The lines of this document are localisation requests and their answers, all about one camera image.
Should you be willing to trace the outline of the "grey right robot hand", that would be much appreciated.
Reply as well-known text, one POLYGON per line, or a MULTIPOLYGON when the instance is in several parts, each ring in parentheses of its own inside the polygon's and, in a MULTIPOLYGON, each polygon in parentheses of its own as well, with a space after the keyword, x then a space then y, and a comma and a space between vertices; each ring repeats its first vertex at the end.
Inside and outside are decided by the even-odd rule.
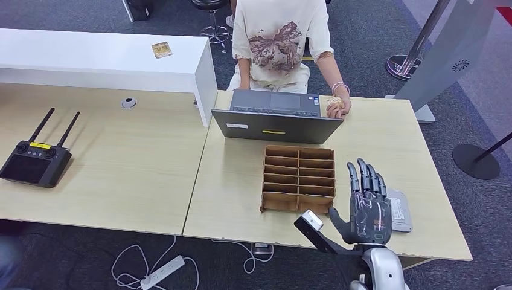
POLYGON ((330 208, 329 218, 347 244, 386 245, 392 234, 392 206, 385 180, 362 158, 359 170, 348 162, 350 177, 349 220, 343 220, 337 209, 330 208))

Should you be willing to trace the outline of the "person's left hand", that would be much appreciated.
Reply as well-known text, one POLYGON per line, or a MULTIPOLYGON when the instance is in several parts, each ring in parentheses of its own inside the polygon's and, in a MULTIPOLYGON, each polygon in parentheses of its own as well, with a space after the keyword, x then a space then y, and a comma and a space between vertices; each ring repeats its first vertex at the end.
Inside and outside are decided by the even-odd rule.
POLYGON ((348 96, 332 97, 327 101, 327 117, 342 118, 351 109, 351 101, 348 96))

